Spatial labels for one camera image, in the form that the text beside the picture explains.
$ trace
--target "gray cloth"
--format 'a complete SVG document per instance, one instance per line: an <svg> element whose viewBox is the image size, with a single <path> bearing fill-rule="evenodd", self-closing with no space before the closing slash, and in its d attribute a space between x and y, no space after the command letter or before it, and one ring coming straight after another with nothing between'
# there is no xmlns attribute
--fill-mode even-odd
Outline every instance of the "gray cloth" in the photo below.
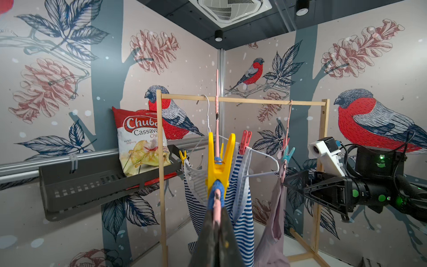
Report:
<svg viewBox="0 0 427 267"><path fill-rule="evenodd" d="M286 188L280 183L280 176L271 196L270 218L264 229L261 241L255 250L254 267L290 267L289 260L283 255L283 210Z"/></svg>

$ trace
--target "yellow clothespin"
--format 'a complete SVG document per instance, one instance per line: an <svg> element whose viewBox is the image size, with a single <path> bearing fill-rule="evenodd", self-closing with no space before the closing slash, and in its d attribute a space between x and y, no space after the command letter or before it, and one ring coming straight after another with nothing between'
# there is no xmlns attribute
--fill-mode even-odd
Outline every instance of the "yellow clothespin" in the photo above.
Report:
<svg viewBox="0 0 427 267"><path fill-rule="evenodd" d="M224 143L221 144L221 153L219 154L220 158L222 158L223 151L224 151Z"/></svg>
<svg viewBox="0 0 427 267"><path fill-rule="evenodd" d="M185 159L187 158L187 151L186 151L186 150L184 150L184 155L182 155L182 152L181 152L181 150L180 150L180 151L179 151L179 157L181 158L182 165L184 165L184 161L185 161Z"/></svg>
<svg viewBox="0 0 427 267"><path fill-rule="evenodd" d="M231 134L228 139L227 148L225 150L224 158L220 164L215 163L215 154L214 154L214 136L213 133L209 133L209 152L208 152L208 197L211 192L212 186L216 180L219 180L224 186L224 192L227 192L228 188L228 179L230 177L231 162L233 160L234 146L236 145L236 135Z"/></svg>

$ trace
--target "chubby cassava chips bag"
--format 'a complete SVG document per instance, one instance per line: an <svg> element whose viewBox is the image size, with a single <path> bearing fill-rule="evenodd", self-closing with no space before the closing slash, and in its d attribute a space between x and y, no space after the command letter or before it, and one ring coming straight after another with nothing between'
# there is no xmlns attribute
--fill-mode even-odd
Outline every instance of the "chubby cassava chips bag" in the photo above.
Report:
<svg viewBox="0 0 427 267"><path fill-rule="evenodd" d="M119 159L126 176L158 168L157 113L129 111L113 107L119 141ZM169 149L163 131L163 165L170 164Z"/></svg>

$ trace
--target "blue and white striped garment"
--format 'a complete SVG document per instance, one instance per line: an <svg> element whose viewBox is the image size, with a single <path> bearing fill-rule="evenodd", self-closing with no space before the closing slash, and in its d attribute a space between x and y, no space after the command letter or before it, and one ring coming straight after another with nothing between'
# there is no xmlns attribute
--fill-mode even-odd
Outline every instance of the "blue and white striped garment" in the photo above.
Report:
<svg viewBox="0 0 427 267"><path fill-rule="evenodd" d="M234 235L239 246L242 259L246 267L252 267L254 264L254 221L252 218L252 199L249 189L249 178L243 177L248 174L252 151L246 149L245 155L238 154L238 146L235 149L233 157L233 166L230 173L230 184L225 194L225 206L230 216L231 224L234 228ZM194 190L188 185L187 174L184 171L184 189L185 197L190 211L190 217L197 235L203 224L206 213L206 204L200 198L200 194L205 196L205 192L200 189ZM195 186L201 184L200 177L188 177ZM192 254L196 247L196 242L188 244L188 249Z"/></svg>

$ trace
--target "pink clothespin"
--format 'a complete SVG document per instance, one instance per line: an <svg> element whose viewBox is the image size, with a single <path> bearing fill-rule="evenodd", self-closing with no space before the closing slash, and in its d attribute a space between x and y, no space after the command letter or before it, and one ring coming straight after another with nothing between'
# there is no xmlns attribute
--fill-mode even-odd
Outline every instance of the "pink clothespin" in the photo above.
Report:
<svg viewBox="0 0 427 267"><path fill-rule="evenodd" d="M244 155L246 147L249 146L249 142L251 141L252 132L248 132L246 130L243 131L242 141L240 142L239 154Z"/></svg>

